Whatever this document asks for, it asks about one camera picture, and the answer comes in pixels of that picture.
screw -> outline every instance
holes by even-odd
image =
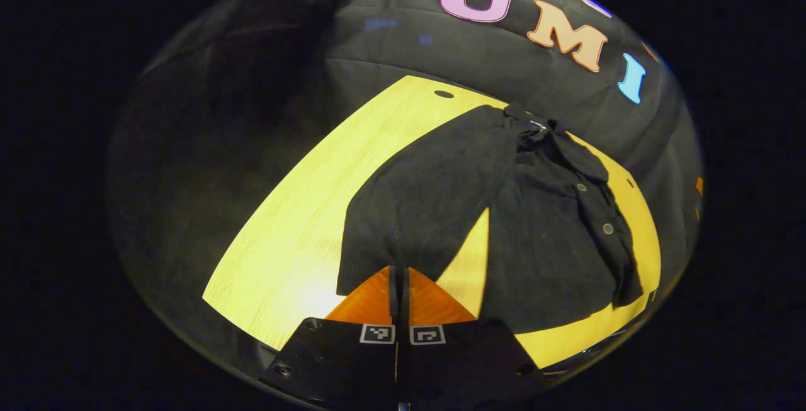
[[[322,322],[317,320],[316,318],[308,318],[305,320],[305,327],[309,330],[317,330],[322,327]]]
[[[285,363],[278,363],[277,365],[274,365],[274,371],[282,374],[282,376],[291,376],[291,367],[288,367],[285,365]]]

pink letter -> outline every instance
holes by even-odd
[[[512,0],[492,0],[489,9],[480,11],[472,9],[465,3],[467,0],[440,0],[440,4],[446,12],[457,18],[469,19],[478,22],[501,21],[509,11],[509,2]]]

blue letter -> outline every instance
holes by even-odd
[[[641,96],[639,96],[641,80],[647,75],[647,70],[629,53],[625,53],[624,58],[627,60],[627,73],[625,73],[624,81],[618,83],[618,89],[633,103],[641,104]]]

letter m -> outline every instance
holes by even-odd
[[[535,1],[535,4],[540,7],[540,20],[535,30],[526,36],[537,44],[553,47],[553,33],[559,44],[559,52],[566,53],[579,46],[579,50],[570,56],[592,72],[599,72],[599,55],[602,46],[607,43],[605,34],[587,25],[574,30],[561,9],[544,1]]]

colorful letter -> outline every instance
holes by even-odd
[[[467,6],[467,0],[440,0],[446,12],[457,18],[469,19],[478,22],[501,21],[509,11],[509,2],[512,0],[492,0],[489,9],[484,11],[472,9]]]
[[[601,6],[599,6],[599,4],[597,4],[596,2],[594,2],[592,0],[581,0],[581,1],[582,1],[582,3],[586,4],[586,6],[589,6],[589,7],[593,8],[593,9],[595,9],[596,11],[598,11],[599,13],[602,13],[603,15],[607,16],[610,19],[613,19],[613,15],[610,14],[610,12],[608,10],[603,9]]]
[[[697,221],[699,221],[699,219],[700,219],[700,213],[702,213],[702,209],[703,209],[703,200],[702,200],[702,195],[703,195],[703,179],[702,179],[702,177],[701,177],[701,176],[697,178],[697,185],[696,185],[696,188],[697,188],[697,192],[698,192],[698,193],[700,193],[700,197],[701,197],[701,198],[700,198],[700,199],[697,201],[697,204],[696,204],[696,205],[695,205],[695,207],[694,207],[694,213],[696,213],[696,215],[697,215]]]
[[[650,57],[652,57],[654,61],[656,61],[657,63],[660,63],[660,60],[657,59],[656,55],[654,55],[654,53],[651,52],[650,47],[648,47],[647,44],[644,42],[641,42],[641,44],[644,45],[644,49],[647,50],[647,53],[650,55]]]
[[[633,103],[641,104],[641,96],[639,96],[641,80],[647,75],[647,70],[629,53],[625,53],[624,58],[627,60],[627,73],[625,73],[624,81],[618,83],[618,89]]]
[[[582,26],[573,30],[570,21],[561,9],[544,1],[535,1],[540,7],[540,20],[535,30],[526,34],[530,40],[545,47],[553,47],[552,33],[557,37],[559,52],[566,53],[579,45],[579,50],[572,53],[576,63],[592,72],[599,72],[599,55],[607,37],[592,26]]]

